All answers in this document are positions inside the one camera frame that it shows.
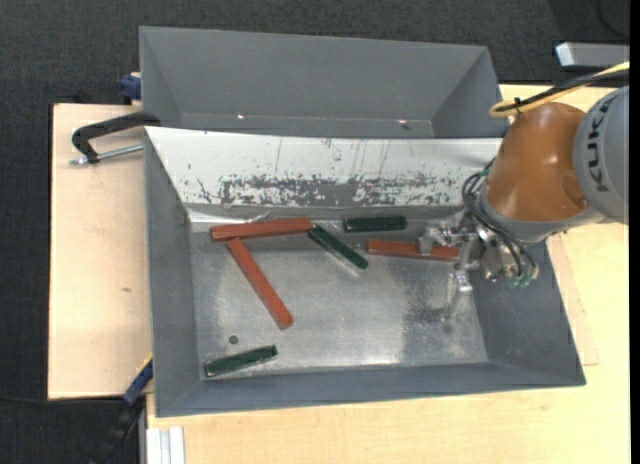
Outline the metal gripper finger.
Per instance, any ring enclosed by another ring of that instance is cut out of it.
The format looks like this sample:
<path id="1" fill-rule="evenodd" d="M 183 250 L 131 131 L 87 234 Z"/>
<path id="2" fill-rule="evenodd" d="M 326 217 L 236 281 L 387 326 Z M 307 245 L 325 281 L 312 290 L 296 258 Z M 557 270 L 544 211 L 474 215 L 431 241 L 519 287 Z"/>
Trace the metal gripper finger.
<path id="1" fill-rule="evenodd" d="M 449 274 L 447 283 L 446 304 L 442 319 L 447 329 L 463 320 L 469 313 L 472 304 L 473 286 L 467 272 Z"/>
<path id="2" fill-rule="evenodd" d="M 456 248 L 454 229 L 449 225 L 427 225 L 418 238 L 418 249 L 422 255 L 435 255 Z"/>

